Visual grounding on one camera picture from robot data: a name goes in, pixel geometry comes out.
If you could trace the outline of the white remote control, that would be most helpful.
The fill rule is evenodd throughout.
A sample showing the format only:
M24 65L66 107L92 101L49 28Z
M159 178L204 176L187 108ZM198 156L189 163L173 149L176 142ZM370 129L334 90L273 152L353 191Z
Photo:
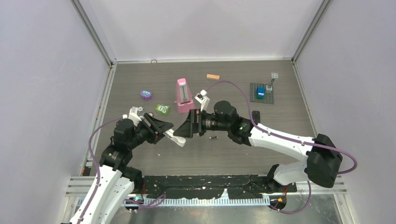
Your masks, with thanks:
M168 137L171 141L175 142L178 146L184 147L186 143L186 139L183 137L175 136L174 135L174 130L169 129L164 132L164 135Z

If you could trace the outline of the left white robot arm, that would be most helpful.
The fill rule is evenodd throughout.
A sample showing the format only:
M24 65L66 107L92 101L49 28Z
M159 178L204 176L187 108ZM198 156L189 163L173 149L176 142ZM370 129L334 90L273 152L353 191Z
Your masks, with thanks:
M148 113L143 117L136 113L115 118L111 143L103 151L100 160L94 159L96 175L82 205L70 219L70 224L108 224L130 193L138 193L143 187L142 172L128 167L132 150L147 142L158 143L174 126L158 120Z

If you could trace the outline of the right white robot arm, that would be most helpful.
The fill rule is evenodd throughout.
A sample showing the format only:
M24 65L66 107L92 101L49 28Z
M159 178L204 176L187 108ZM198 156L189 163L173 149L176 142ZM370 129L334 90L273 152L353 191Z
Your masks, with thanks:
M340 153L327 149L333 143L326 135L301 137L270 129L241 117L236 108L225 100L214 105L213 113L190 110L174 135L192 138L195 134L202 136L206 131L226 131L228 138L237 144L263 147L297 159L295 163L271 167L265 181L267 187L275 192L291 183L304 181L332 188L342 162Z

